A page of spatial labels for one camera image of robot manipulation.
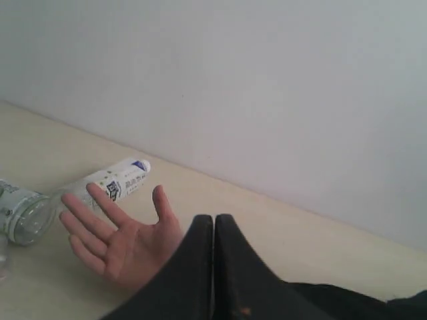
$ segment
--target palm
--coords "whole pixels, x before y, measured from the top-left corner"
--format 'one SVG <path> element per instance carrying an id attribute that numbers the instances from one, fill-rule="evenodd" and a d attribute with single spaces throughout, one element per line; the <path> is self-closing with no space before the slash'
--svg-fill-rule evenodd
<path id="1" fill-rule="evenodd" d="M 70 212 L 61 221 L 70 232 L 74 253 L 91 269 L 129 289 L 144 286 L 171 257 L 182 233 L 161 187 L 153 192 L 159 215 L 155 225 L 145 225 L 127 216 L 96 185 L 87 190 L 104 213 L 117 225 L 110 227 L 71 194 L 63 196 Z"/>

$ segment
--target white wall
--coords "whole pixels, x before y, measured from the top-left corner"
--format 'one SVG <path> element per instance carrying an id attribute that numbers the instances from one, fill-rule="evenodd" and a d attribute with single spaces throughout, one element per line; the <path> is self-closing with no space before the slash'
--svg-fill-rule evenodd
<path id="1" fill-rule="evenodd" d="M 2 0 L 0 97 L 427 249 L 426 12 Z"/>

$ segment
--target finger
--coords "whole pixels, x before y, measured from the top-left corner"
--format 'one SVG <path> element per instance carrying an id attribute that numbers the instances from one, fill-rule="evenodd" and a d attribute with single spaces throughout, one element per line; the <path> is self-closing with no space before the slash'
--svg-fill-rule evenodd
<path id="1" fill-rule="evenodd" d="M 105 215 L 113 221 L 115 225 L 120 227 L 126 221 L 131 219 L 125 211 L 121 210 L 105 192 L 94 183 L 90 183 L 86 187 L 89 194 L 95 199 L 96 203 L 101 207 Z"/>
<path id="2" fill-rule="evenodd" d="M 162 222 L 167 219 L 175 218 L 171 205 L 167 200 L 166 193 L 163 190 L 163 186 L 158 185 L 156 188 L 154 188 L 153 203 L 154 203 L 155 211 L 159 216 L 159 222 Z"/>
<path id="3" fill-rule="evenodd" d="M 111 226 L 96 217 L 92 210 L 86 207 L 72 193 L 64 194 L 61 200 L 68 210 L 70 210 L 70 212 L 79 219 L 87 230 L 105 243 L 108 242 L 108 239 L 114 233 L 114 229 Z"/>
<path id="4" fill-rule="evenodd" d="M 76 235 L 70 235 L 69 242 L 76 256 L 83 261 L 90 269 L 94 270 L 99 275 L 103 275 L 105 271 L 105 263 L 95 255 L 93 255 Z"/>
<path id="5" fill-rule="evenodd" d="M 90 233 L 71 212 L 62 212 L 59 220 L 61 220 L 66 230 L 71 235 L 76 235 L 90 252 L 101 259 L 105 256 L 107 245 Z"/>

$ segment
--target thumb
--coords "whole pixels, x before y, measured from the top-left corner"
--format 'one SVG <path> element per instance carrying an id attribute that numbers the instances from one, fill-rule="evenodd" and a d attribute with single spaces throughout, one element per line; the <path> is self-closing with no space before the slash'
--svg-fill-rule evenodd
<path id="1" fill-rule="evenodd" d="M 175 214 L 172 211 L 171 205 L 167 200 L 166 193 L 163 190 L 162 185 L 158 185 L 153 190 L 153 203 L 155 211 L 159 216 L 159 222 L 175 218 Z"/>

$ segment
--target table surface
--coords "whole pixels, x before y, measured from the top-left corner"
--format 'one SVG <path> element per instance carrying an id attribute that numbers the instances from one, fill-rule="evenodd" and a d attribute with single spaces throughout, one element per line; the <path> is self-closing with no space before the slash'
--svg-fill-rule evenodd
<path id="1" fill-rule="evenodd" d="M 119 203 L 144 223 L 157 221 L 151 191 L 162 184 L 184 230 L 197 214 L 231 213 L 260 257 L 286 281 L 331 283 L 380 299 L 427 289 L 425 252 L 6 103 L 0 103 L 0 150 L 0 177 L 40 192 L 125 157 L 147 159 L 152 170 L 146 184 Z M 58 220 L 36 245 L 10 249 L 0 319 L 95 320 L 129 297 L 80 263 Z"/>

